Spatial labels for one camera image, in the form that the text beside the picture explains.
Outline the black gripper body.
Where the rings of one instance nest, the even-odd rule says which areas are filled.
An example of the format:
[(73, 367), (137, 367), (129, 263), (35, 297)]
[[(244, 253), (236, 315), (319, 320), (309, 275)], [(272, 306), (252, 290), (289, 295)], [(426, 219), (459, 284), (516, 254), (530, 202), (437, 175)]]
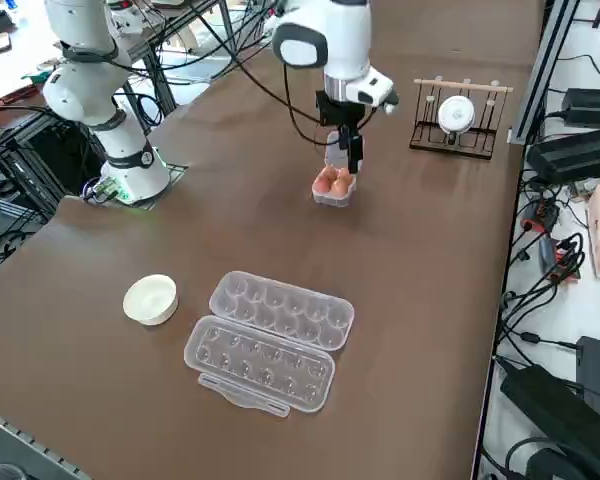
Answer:
[(367, 110), (363, 104), (340, 102), (331, 99), (324, 90), (315, 92), (319, 124), (326, 126), (347, 126), (351, 129), (363, 128), (375, 115), (376, 109)]

